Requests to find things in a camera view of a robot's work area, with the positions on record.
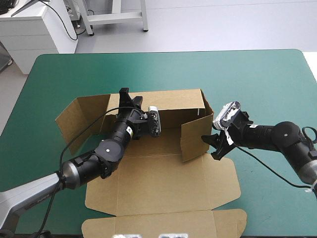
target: black cable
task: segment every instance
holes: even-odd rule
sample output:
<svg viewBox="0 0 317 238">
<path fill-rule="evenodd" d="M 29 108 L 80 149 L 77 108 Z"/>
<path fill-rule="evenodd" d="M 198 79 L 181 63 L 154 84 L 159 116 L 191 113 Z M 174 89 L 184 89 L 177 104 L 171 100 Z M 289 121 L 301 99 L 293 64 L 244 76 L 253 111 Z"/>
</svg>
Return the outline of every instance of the black cable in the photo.
<svg viewBox="0 0 317 238">
<path fill-rule="evenodd" d="M 135 108 L 135 107 L 117 107 L 117 108 L 112 108 L 104 113 L 102 113 L 99 117 L 97 117 L 92 123 L 90 123 L 86 128 L 84 128 L 77 136 L 75 136 L 74 138 L 71 139 L 71 141 L 65 146 L 65 148 L 63 149 L 62 153 L 60 154 L 60 159 L 59 159 L 59 174 L 62 176 L 62 161 L 63 161 L 63 156 L 64 156 L 64 153 L 65 151 L 71 146 L 71 144 L 79 137 L 81 136 L 86 130 L 88 130 L 92 125 L 94 125 L 100 118 L 102 118 L 103 116 L 105 116 L 107 113 L 109 112 L 112 112 L 112 111 L 115 111 L 115 110 L 118 110 L 118 109 L 136 109 L 136 110 L 139 110 L 140 112 L 144 113 L 143 110 L 139 109 L 139 108 Z M 46 224 L 46 221 L 48 219 L 48 216 L 49 216 L 49 213 L 50 213 L 50 210 L 51 210 L 51 207 L 52 207 L 52 204 L 53 204 L 53 201 L 54 201 L 54 197 L 58 191 L 58 188 L 59 188 L 59 185 L 61 183 L 61 178 L 59 178 L 56 186 L 55 186 L 55 189 L 52 193 L 52 196 L 51 196 L 51 199 L 50 199 L 50 202 L 49 202 L 49 205 L 48 205 L 48 208 L 46 210 L 46 213 L 45 213 L 45 216 L 44 216 L 44 219 L 42 221 L 42 224 L 41 224 L 41 227 L 40 229 L 36 232 L 34 238 L 38 238 L 39 235 L 41 234 L 41 232 L 43 231 L 43 228 Z"/>
<path fill-rule="evenodd" d="M 239 150 L 243 151 L 244 153 L 250 155 L 251 157 L 253 157 L 254 159 L 256 159 L 256 161 L 258 161 L 261 165 L 263 165 L 264 167 L 266 167 L 268 170 L 270 170 L 273 174 L 275 174 L 276 176 L 278 176 L 280 179 L 282 179 L 283 181 L 287 182 L 289 185 L 296 187 L 296 188 L 311 188 L 307 185 L 296 185 L 291 183 L 290 181 L 288 181 L 286 178 L 284 178 L 283 176 L 279 175 L 277 172 L 275 172 L 273 169 L 271 169 L 268 165 L 266 165 L 265 163 L 263 163 L 259 158 L 257 158 L 255 155 L 251 154 L 250 152 L 240 148 L 239 146 L 237 146 L 236 144 L 234 144 Z"/>
<path fill-rule="evenodd" d="M 81 32 L 81 33 L 79 33 L 79 34 L 76 33 L 76 38 L 72 38 L 71 35 L 69 34 L 69 32 L 68 32 L 66 26 L 65 26 L 65 23 L 64 23 L 63 19 L 60 17 L 60 15 L 58 14 L 58 12 L 57 12 L 53 7 L 51 7 L 50 5 L 48 5 L 46 2 L 43 2 L 42 0 L 38 0 L 38 1 L 40 1 L 41 3 L 45 4 L 46 6 L 48 6 L 50 9 L 52 9 L 52 10 L 56 13 L 56 15 L 59 17 L 60 21 L 62 22 L 62 24 L 63 24 L 63 26 L 64 26 L 64 28 L 65 28 L 66 33 L 68 34 L 68 36 L 70 37 L 70 39 L 72 39 L 73 41 L 77 41 L 77 40 L 78 40 L 78 36 L 81 35 L 81 34 L 83 34 L 83 33 L 86 31 L 86 29 L 85 29 L 83 32 Z"/>
<path fill-rule="evenodd" d="M 138 109 L 138 108 L 134 108 L 134 107 L 117 107 L 117 108 L 112 108 L 104 113 L 102 113 L 99 117 L 97 117 L 91 124 L 89 124 L 85 129 L 83 129 L 77 136 L 75 136 L 74 138 L 72 138 L 70 140 L 70 142 L 65 146 L 65 148 L 63 149 L 62 153 L 60 154 L 60 158 L 59 158 L 59 172 L 61 174 L 63 174 L 62 172 L 62 163 L 63 163 L 63 156 L 65 151 L 71 146 L 71 144 L 79 137 L 81 136 L 86 130 L 88 130 L 93 124 L 95 124 L 100 118 L 102 118 L 104 115 L 106 115 L 107 113 L 110 113 L 112 111 L 118 110 L 118 109 L 136 109 L 139 110 L 140 112 L 144 113 L 143 110 Z"/>
</svg>

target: white label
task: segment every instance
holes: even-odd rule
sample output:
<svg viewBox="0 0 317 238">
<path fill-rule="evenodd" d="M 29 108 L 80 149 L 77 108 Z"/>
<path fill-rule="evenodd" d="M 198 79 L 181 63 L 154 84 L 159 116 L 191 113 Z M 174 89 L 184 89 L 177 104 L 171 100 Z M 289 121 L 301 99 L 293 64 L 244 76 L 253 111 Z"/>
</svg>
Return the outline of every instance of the white label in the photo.
<svg viewBox="0 0 317 238">
<path fill-rule="evenodd" d="M 126 131 L 130 134 L 131 138 L 133 137 L 133 130 L 131 127 L 127 127 Z"/>
</svg>

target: open cardboard box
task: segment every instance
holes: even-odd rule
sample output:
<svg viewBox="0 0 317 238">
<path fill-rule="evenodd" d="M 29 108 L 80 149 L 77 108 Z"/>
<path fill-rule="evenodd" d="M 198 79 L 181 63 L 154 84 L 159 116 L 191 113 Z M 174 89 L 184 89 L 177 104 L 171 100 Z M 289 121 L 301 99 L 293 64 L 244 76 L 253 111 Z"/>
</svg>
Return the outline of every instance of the open cardboard box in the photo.
<svg viewBox="0 0 317 238">
<path fill-rule="evenodd" d="M 210 134 L 213 111 L 200 89 L 130 93 L 143 96 L 142 109 L 159 109 L 162 133 L 132 140 L 109 178 L 87 186 L 88 208 L 116 217 L 84 222 L 85 238 L 141 234 L 158 238 L 188 233 L 190 238 L 240 237 L 246 213 L 240 209 L 212 209 L 240 197 L 230 159 L 215 161 L 201 135 Z M 118 94 L 76 98 L 56 119 L 66 142 L 104 111 L 115 108 Z M 70 148 L 74 153 L 92 134 L 106 133 L 115 120 L 112 112 L 84 133 Z"/>
</svg>

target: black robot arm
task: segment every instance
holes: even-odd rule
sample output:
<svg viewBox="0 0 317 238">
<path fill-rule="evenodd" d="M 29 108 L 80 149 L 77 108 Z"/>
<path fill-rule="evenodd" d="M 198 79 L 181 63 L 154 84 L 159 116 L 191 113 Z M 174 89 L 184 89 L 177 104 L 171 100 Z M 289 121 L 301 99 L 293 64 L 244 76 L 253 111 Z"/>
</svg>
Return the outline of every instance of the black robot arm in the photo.
<svg viewBox="0 0 317 238">
<path fill-rule="evenodd" d="M 101 176 L 105 179 L 118 167 L 131 139 L 149 134 L 158 137 L 161 131 L 159 113 L 150 106 L 149 112 L 141 110 L 143 98 L 131 99 L 128 88 L 119 92 L 119 110 L 113 128 L 99 146 L 87 153 L 63 163 L 62 171 L 66 188 L 75 189 Z"/>
<path fill-rule="evenodd" d="M 213 122 L 213 128 L 220 134 L 203 135 L 202 140 L 216 149 L 212 156 L 220 160 L 235 147 L 262 149 L 282 153 L 302 182 L 314 184 L 317 181 L 317 151 L 304 127 L 284 121 L 275 126 L 256 125 L 249 120 L 247 112 L 240 110 L 240 103 L 224 106 Z M 309 127 L 315 135 L 316 129 Z"/>
<path fill-rule="evenodd" d="M 145 113 L 141 110 L 143 98 L 137 96 L 131 99 L 128 93 L 128 88 L 120 90 L 119 111 L 112 130 L 96 149 L 61 163 L 61 170 L 58 173 L 0 192 L 1 238 L 13 237 L 19 217 L 31 207 L 51 197 L 42 226 L 38 232 L 33 234 L 33 237 L 39 237 L 57 192 L 66 188 L 75 189 L 99 176 L 103 179 L 109 177 L 117 169 L 131 139 L 139 139 L 145 134 L 152 137 L 160 135 L 158 109 L 150 106 L 149 112 Z M 62 155 L 68 146 L 90 126 L 71 140 L 63 150 Z"/>
</svg>

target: zip tie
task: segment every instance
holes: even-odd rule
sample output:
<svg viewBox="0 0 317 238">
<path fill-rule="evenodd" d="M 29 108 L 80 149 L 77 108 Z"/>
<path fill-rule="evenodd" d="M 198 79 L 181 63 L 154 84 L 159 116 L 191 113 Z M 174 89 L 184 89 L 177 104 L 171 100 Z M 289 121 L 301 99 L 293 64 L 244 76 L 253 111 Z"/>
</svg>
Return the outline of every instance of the zip tie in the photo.
<svg viewBox="0 0 317 238">
<path fill-rule="evenodd" d="M 317 179 L 316 179 L 316 181 L 313 183 L 313 185 L 311 186 L 311 188 L 305 189 L 305 192 L 313 192 L 314 189 L 315 189 L 316 184 L 317 184 Z"/>
</svg>

